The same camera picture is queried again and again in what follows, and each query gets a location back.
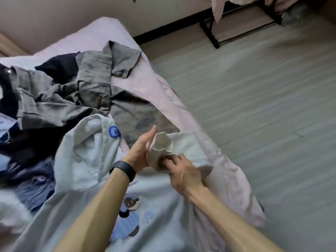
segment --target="black metal rack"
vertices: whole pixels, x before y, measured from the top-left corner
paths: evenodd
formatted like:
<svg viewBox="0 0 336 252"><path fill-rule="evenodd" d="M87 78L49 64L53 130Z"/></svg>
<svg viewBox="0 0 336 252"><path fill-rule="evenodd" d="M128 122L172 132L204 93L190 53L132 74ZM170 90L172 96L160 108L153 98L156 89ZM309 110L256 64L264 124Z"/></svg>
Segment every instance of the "black metal rack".
<svg viewBox="0 0 336 252"><path fill-rule="evenodd" d="M209 38L209 40L211 41L211 43L213 44L213 46L218 49L220 47L220 45L222 44L225 44L225 43L228 43L228 42L231 42L231 41L234 41L236 39L239 39L239 38L242 38L250 33L254 33L256 31L259 31L261 29L264 29L266 27L269 27L271 25L274 25L274 24L279 24L281 25L281 16L276 14L274 12L274 4L275 2L273 2L273 4L271 6L266 6L264 4L264 1L263 0L260 0L260 1L255 1L253 3L250 3L250 4L247 4L247 5L237 5L237 4L234 4L234 3L230 3L230 2L227 2L225 4L225 7L224 7L224 10L223 10L223 14L222 14L222 17L224 16L227 16L233 12L237 12L237 11L240 11L240 10L243 10L243 9L246 9L246 8L250 8L252 6L258 6L260 7L271 19L273 19L272 22L270 23L267 23L265 25L262 25L262 26L259 26L257 28L254 28L252 30L249 30L249 31L246 31L244 33L241 33L237 36L234 36L234 37L231 37L231 38L228 38L228 39L225 39L223 41L218 41L215 36L212 34L212 26L213 26L213 22L215 21L215 18L212 16L210 18L207 18L205 20L202 20L200 21L199 25L201 26L201 28L203 29L204 33L206 34L206 36Z"/></svg>

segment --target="person's left hand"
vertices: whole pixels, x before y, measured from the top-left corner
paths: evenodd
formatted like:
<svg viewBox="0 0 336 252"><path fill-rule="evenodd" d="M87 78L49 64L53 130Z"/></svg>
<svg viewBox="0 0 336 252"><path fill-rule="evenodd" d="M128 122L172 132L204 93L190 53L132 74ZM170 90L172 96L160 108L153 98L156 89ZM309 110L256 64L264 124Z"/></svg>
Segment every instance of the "person's left hand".
<svg viewBox="0 0 336 252"><path fill-rule="evenodd" d="M122 159L133 167L136 173L144 169L148 165L147 161L147 143L150 145L157 134L157 128L154 125L152 129L141 135L134 143L128 154Z"/></svg>

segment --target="smartwatch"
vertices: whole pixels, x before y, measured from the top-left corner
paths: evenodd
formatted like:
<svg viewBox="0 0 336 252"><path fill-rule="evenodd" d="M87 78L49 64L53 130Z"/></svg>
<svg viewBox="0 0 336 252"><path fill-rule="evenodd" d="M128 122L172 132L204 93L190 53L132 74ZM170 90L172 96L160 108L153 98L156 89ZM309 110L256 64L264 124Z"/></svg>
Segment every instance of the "smartwatch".
<svg viewBox="0 0 336 252"><path fill-rule="evenodd" d="M113 171L114 168L118 168L120 170L122 170L124 173L126 173L126 175L129 178L129 181L132 182L133 179L135 178L135 170L133 169L132 166L130 166L128 163L124 162L124 161L117 161L115 162L111 169L109 170L109 173L111 174L111 172Z"/></svg>

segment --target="forearm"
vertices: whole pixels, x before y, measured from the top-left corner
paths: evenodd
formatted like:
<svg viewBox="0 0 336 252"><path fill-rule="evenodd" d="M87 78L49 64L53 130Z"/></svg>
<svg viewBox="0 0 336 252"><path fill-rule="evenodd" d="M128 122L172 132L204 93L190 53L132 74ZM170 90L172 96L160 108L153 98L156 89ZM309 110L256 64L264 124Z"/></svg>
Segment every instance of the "forearm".
<svg viewBox="0 0 336 252"><path fill-rule="evenodd" d="M128 176L115 168L54 251L105 251L128 185Z"/></svg>
<svg viewBox="0 0 336 252"><path fill-rule="evenodd" d="M284 252L206 187L199 186L190 191L189 199L235 252Z"/></svg>

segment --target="hand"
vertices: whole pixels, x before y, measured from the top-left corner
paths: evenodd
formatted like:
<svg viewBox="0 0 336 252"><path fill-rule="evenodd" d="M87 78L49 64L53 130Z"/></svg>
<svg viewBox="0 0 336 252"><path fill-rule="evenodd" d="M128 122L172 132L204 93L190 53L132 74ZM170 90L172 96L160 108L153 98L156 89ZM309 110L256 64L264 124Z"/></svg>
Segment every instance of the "hand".
<svg viewBox="0 0 336 252"><path fill-rule="evenodd" d="M179 194L190 197L193 192L204 187L200 170L184 155L165 156L161 164L168 168L170 183Z"/></svg>
<svg viewBox="0 0 336 252"><path fill-rule="evenodd" d="M152 129L141 135L139 139L134 143L128 154L122 159L133 167L136 173L148 166L147 161L147 143L150 145L157 134L157 128L154 125Z"/></svg>

